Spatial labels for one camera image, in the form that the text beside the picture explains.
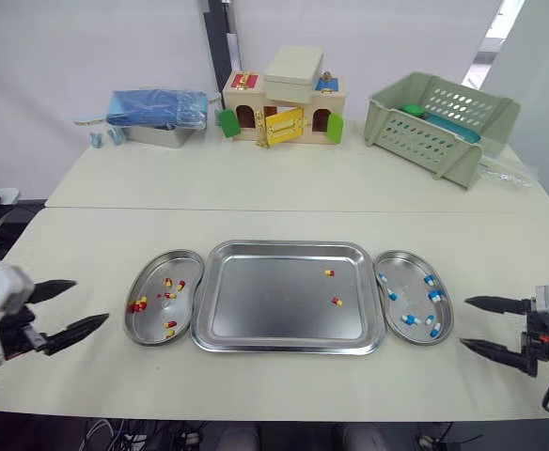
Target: green plastic basket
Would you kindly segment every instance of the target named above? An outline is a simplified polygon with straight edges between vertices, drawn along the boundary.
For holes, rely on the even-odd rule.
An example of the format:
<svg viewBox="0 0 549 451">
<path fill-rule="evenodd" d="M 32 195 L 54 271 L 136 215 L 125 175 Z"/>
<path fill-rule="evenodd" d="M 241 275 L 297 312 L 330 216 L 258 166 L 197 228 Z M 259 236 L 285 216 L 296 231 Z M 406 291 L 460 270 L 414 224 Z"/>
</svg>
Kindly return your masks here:
<svg viewBox="0 0 549 451">
<path fill-rule="evenodd" d="M 453 132 L 399 111 L 408 104 L 471 129 L 481 140 L 469 144 Z M 414 72 L 371 96 L 365 140 L 429 169 L 435 179 L 450 179 L 468 189 L 483 152 L 497 156 L 508 143 L 519 110 L 511 99 Z"/>
</svg>

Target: table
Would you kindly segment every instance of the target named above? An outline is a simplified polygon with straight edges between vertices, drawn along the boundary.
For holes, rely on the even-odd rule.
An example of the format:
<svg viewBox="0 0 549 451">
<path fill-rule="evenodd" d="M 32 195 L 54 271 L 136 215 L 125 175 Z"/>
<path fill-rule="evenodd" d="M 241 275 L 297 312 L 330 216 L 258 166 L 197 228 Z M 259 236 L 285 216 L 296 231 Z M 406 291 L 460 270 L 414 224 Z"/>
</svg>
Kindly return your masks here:
<svg viewBox="0 0 549 451">
<path fill-rule="evenodd" d="M 182 148 L 128 142 L 89 148 L 47 202 L 48 207 L 277 210 L 546 212 L 537 184 L 518 189 L 481 179 L 467 192 L 377 147 L 364 124 L 348 122 L 340 146 L 223 138 L 213 126 Z M 518 161 L 510 148 L 503 157 Z"/>
<path fill-rule="evenodd" d="M 455 328 L 433 347 L 391 333 L 367 356 L 213 354 L 190 336 L 140 347 L 123 330 L 126 296 L 163 251 L 204 259 L 230 239 L 353 241 L 372 257 L 406 249 L 427 259 L 452 298 Z M 79 285 L 33 305 L 40 331 L 87 315 L 111 317 L 52 357 L 29 353 L 0 367 L 0 411 L 204 420 L 446 421 L 548 417 L 537 379 L 467 350 L 461 336 L 519 348 L 523 317 L 463 303 L 529 297 L 549 281 L 549 214 L 326 213 L 45 209 L 8 254 L 38 282 Z"/>
<path fill-rule="evenodd" d="M 0 188 L 0 196 L 1 196 L 1 205 L 13 205 L 20 198 L 20 190 L 18 190 L 17 188 Z M 5 221 L 5 218 L 7 215 L 8 214 L 6 213 L 0 219 L 0 226 Z"/>
</svg>

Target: yellow door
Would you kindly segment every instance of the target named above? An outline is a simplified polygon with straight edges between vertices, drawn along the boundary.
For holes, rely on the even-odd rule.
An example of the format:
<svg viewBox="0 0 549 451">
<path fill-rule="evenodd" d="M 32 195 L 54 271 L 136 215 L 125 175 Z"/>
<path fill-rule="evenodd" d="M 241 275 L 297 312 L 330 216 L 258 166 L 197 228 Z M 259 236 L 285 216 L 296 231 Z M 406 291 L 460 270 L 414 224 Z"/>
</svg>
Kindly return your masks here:
<svg viewBox="0 0 549 451">
<path fill-rule="evenodd" d="M 304 108 L 294 108 L 266 117 L 266 141 L 269 146 L 302 136 Z"/>
</svg>

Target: white cardboard box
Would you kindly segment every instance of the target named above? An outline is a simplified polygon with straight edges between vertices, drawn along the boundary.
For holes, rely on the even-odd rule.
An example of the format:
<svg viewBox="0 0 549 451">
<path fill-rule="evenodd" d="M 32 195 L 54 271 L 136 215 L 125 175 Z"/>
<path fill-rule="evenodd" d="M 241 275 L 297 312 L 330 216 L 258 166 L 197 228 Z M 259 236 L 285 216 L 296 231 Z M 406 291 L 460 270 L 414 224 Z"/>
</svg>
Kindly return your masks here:
<svg viewBox="0 0 549 451">
<path fill-rule="evenodd" d="M 281 47 L 264 71 L 266 98 L 310 103 L 322 71 L 319 47 Z"/>
</svg>

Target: stainless steel tray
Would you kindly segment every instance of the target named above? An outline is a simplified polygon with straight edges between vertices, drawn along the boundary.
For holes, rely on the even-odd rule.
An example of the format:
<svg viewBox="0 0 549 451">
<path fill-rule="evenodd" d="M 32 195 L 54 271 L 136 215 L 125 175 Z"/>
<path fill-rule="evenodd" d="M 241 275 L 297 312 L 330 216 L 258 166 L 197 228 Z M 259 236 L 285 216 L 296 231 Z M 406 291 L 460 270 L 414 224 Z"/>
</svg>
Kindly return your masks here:
<svg viewBox="0 0 549 451">
<path fill-rule="evenodd" d="M 388 251 L 377 257 L 375 273 L 385 319 L 396 335 L 417 345 L 435 345 L 449 335 L 454 323 L 452 303 L 444 282 L 427 261 L 410 252 Z M 427 275 L 434 277 L 432 287 L 424 280 Z M 389 289 L 398 296 L 396 301 L 390 299 Z M 434 290 L 444 293 L 438 303 L 429 299 Z M 421 323 L 408 325 L 402 321 L 402 315 L 409 314 Z M 434 320 L 428 325 L 425 320 L 429 315 L 434 315 Z M 441 325 L 439 335 L 431 337 L 431 329 L 438 322 Z"/>
<path fill-rule="evenodd" d="M 366 354 L 384 334 L 369 254 L 349 242 L 223 242 L 191 324 L 195 342 L 212 351 Z"/>
<path fill-rule="evenodd" d="M 203 261 L 192 251 L 170 251 L 154 258 L 136 277 L 126 300 L 124 326 L 128 336 L 142 345 L 159 345 L 181 336 L 189 327 L 193 297 L 203 274 Z M 166 285 L 170 279 L 172 287 Z M 184 287 L 177 289 L 183 281 Z M 176 296 L 175 299 L 165 295 Z M 143 298 L 147 307 L 133 311 Z M 176 325 L 166 327 L 170 321 Z"/>
</svg>

